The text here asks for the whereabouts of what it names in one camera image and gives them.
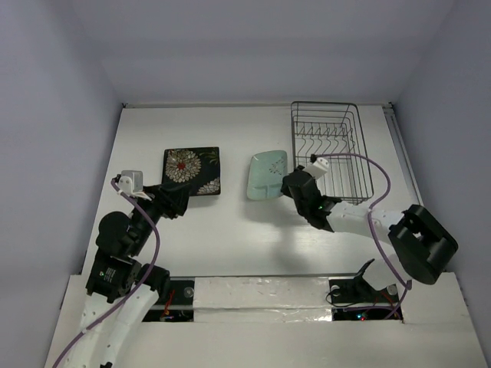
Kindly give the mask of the pale green plate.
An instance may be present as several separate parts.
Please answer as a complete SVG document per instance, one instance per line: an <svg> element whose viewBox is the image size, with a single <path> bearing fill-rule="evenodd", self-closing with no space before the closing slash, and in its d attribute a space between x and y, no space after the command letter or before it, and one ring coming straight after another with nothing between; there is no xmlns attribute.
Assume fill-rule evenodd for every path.
<svg viewBox="0 0 491 368"><path fill-rule="evenodd" d="M246 196L252 201L277 199L282 196L282 180L288 173L288 155L284 150L271 150L252 156Z"/></svg>

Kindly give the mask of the wire dish rack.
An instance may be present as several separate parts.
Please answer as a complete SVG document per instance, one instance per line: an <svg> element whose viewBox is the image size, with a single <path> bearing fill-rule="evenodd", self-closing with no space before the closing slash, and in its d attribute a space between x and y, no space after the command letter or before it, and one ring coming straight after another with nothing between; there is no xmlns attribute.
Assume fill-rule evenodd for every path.
<svg viewBox="0 0 491 368"><path fill-rule="evenodd" d="M291 104L293 166L313 155L326 158L318 180L322 194L361 204L374 195L370 163L358 106L354 103L295 101Z"/></svg>

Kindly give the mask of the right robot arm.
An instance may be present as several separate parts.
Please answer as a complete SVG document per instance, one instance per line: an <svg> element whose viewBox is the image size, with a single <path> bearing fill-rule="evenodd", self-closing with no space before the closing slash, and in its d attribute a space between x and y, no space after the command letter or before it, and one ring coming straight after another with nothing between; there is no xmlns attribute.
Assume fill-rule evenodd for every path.
<svg viewBox="0 0 491 368"><path fill-rule="evenodd" d="M422 205L399 212L352 205L322 195L309 168L284 177L282 194L314 228L374 241L380 257L367 261L353 282L354 294L363 301L396 283L407 289L414 281L435 284L458 250L455 238Z"/></svg>

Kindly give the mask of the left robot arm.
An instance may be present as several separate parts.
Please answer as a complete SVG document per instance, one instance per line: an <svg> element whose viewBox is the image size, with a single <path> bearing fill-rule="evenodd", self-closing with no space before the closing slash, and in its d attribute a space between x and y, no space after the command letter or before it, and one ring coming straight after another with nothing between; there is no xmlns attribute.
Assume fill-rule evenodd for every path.
<svg viewBox="0 0 491 368"><path fill-rule="evenodd" d="M143 186L127 172L110 184L133 209L130 214L110 212L99 223L79 331L55 367L116 367L147 312L170 293L170 273L157 266L157 223L184 215L189 184Z"/></svg>

